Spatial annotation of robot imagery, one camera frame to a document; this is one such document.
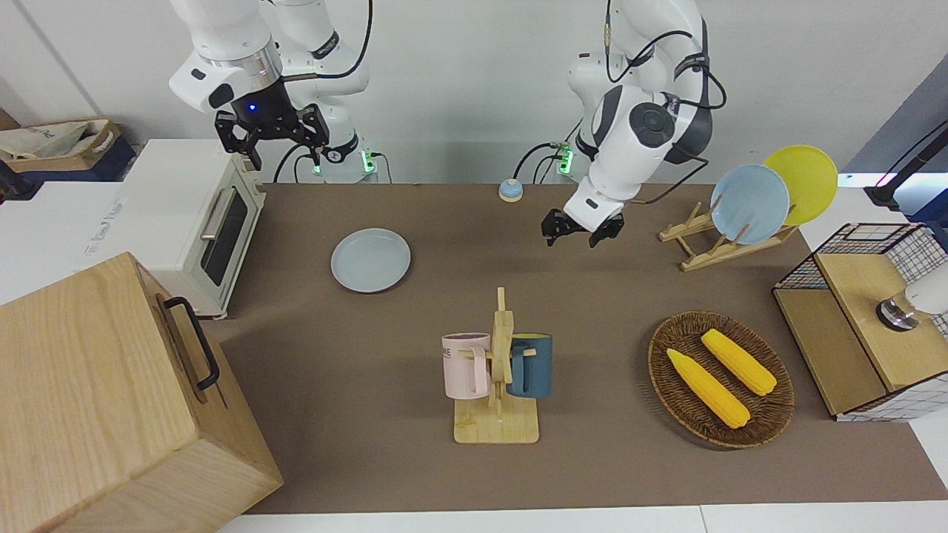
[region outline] label on toaster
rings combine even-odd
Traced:
[[[125,201],[128,200],[127,197],[116,198],[112,202],[112,206],[109,208],[109,211],[102,217],[99,221],[99,226],[96,228],[96,232],[89,237],[89,240],[85,243],[85,248],[82,249],[82,255],[85,257],[92,257],[99,252],[99,248],[102,244],[102,241],[105,240],[105,236],[109,234],[109,230],[112,228],[112,223],[115,221],[116,217],[119,216],[122,207],[125,206]]]

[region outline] oven door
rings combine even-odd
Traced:
[[[232,171],[231,179],[223,180],[211,204],[195,250],[196,261],[191,266],[191,276],[201,292],[213,296],[213,306],[207,309],[199,306],[197,309],[201,315],[225,313],[250,234],[260,214],[260,208],[237,169],[232,168]]]

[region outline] yellow corn cob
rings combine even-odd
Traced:
[[[675,370],[687,383],[688,388],[698,395],[704,405],[711,408],[721,422],[727,424],[727,427],[732,430],[747,424],[747,421],[751,419],[751,412],[747,411],[744,404],[740,403],[731,391],[714,379],[714,376],[708,374],[700,363],[671,348],[668,348],[667,353],[671,364],[675,366]]]
[[[776,386],[776,377],[769,370],[717,329],[702,335],[702,343],[754,394],[767,395]]]

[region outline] oven window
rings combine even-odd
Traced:
[[[201,257],[201,268],[217,286],[221,286],[224,281],[224,273],[228,269],[230,257],[233,256],[237,240],[240,238],[240,230],[244,227],[246,213],[246,203],[240,196],[240,192],[237,192],[234,195],[233,203],[230,204],[227,217],[224,219],[224,226],[217,235],[217,239],[209,241],[204,248],[204,256]]]

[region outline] green indicator light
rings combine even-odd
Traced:
[[[573,150],[567,148],[566,153],[560,157],[559,173],[569,174],[570,169],[572,168],[573,168]]]
[[[365,168],[366,174],[375,172],[375,161],[373,157],[365,150],[362,151],[362,166]]]

